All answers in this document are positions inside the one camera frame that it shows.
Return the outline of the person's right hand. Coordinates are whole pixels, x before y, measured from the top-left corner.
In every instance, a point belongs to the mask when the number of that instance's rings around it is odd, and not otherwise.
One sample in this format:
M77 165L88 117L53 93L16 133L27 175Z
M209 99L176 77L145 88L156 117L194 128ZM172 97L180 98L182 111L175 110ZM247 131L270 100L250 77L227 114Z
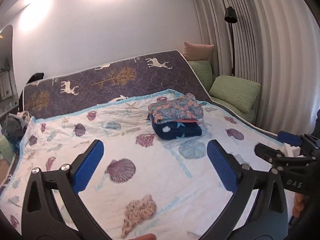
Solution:
M295 193L294 204L292 208L293 217L298 218L300 216L308 200L309 196L305 196L300 193Z

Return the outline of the person's left hand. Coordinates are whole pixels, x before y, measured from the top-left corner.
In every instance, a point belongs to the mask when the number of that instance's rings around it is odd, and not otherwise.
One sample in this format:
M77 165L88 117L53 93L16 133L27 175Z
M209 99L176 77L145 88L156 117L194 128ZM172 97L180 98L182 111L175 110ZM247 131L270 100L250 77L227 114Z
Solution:
M146 235L142 235L130 240L156 240L156 239L157 239L156 235L154 235L153 233L148 233Z

